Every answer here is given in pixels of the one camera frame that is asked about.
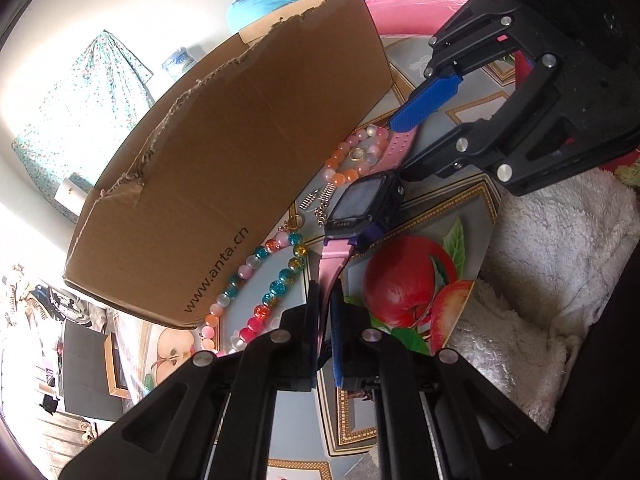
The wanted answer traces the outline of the pink strap smart watch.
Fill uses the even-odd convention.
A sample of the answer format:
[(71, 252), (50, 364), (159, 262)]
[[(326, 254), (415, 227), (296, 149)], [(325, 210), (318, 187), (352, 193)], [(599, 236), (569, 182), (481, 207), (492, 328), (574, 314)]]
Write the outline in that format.
[(413, 128), (393, 133), (378, 164), (346, 188), (326, 220), (318, 269), (320, 330), (326, 329), (332, 288), (350, 257), (370, 248), (390, 229), (390, 219), (405, 196), (398, 167), (417, 132)]

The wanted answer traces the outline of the white fluffy towel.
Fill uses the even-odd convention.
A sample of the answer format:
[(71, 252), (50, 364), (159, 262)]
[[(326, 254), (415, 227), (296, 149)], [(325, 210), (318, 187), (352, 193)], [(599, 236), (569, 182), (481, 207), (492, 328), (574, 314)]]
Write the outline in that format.
[(638, 241), (637, 195), (612, 172), (589, 170), (521, 197), (503, 193), (448, 347), (549, 429)]

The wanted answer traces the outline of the fruit pattern tablecloth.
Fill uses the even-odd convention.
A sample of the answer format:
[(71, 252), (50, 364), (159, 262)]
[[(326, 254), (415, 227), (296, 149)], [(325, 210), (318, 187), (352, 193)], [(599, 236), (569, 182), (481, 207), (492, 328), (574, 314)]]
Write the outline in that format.
[[(407, 182), (400, 178), (405, 196), (390, 219), (390, 229), (370, 248), (353, 254), (334, 285), (341, 286), (346, 302), (368, 311), (371, 327), (364, 338), (372, 339), (380, 330), (407, 349), (424, 354), (446, 346), (474, 287), (466, 270), (473, 256), (464, 238), (470, 220), (454, 222), (440, 240), (431, 240), (416, 229), (428, 211), (422, 208), (424, 192), (410, 191), (409, 184), (424, 185), (433, 179)], [(284, 311), (305, 303), (309, 284), (318, 284), (321, 254), (311, 258), (298, 235), (291, 236), (290, 247), (292, 259), (269, 284), (262, 302), (252, 307), (250, 320), (229, 350), (215, 353), (202, 347), (180, 358), (178, 368), (200, 351), (213, 352), (218, 358), (243, 351), (256, 337), (276, 330)], [(330, 305), (325, 330), (320, 330), (319, 313), (318, 344), (316, 384), (311, 390), (320, 392), (332, 386), (341, 393), (362, 393), (370, 396), (375, 407), (372, 391), (347, 390), (336, 380)]]

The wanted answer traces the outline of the brown cardboard box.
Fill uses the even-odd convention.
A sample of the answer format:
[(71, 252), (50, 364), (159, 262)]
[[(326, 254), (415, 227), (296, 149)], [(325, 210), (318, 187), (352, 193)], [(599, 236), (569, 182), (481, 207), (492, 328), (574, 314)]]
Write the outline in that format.
[(122, 142), (82, 208), (65, 284), (198, 325), (391, 86), (364, 0), (299, 0), (240, 30)]

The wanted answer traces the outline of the small silver earrings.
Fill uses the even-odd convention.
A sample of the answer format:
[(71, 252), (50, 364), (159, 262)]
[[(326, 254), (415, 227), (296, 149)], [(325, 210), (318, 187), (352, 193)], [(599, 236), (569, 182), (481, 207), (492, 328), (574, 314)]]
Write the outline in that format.
[(303, 212), (311, 210), (318, 226), (324, 226), (326, 224), (326, 218), (328, 218), (329, 204), (335, 191), (336, 186), (332, 183), (327, 183), (321, 188), (316, 188), (305, 196), (298, 208)]

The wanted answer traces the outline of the blue white water jug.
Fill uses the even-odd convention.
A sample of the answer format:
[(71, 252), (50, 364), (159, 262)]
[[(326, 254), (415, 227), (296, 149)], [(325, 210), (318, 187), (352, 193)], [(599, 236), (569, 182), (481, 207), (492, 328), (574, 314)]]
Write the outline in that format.
[(190, 70), (194, 64), (194, 57), (189, 50), (180, 48), (166, 58), (162, 67), (168, 74), (183, 74)]

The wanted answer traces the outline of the green floral curtain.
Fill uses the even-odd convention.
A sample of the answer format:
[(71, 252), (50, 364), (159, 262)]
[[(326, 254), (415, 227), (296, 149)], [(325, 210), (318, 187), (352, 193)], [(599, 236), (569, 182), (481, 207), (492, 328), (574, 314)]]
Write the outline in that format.
[(122, 142), (154, 104), (153, 73), (107, 30), (61, 76), (30, 116), (12, 150), (30, 180), (63, 217), (55, 200), (68, 179), (88, 192)]

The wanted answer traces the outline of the wooden picture frame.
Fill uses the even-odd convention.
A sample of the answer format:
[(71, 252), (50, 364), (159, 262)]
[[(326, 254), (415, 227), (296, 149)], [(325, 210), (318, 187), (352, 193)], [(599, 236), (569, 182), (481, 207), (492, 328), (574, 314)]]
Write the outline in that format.
[(114, 334), (106, 336), (103, 350), (108, 393), (119, 399), (130, 400), (131, 396), (127, 387), (125, 372), (122, 368), (117, 338)]

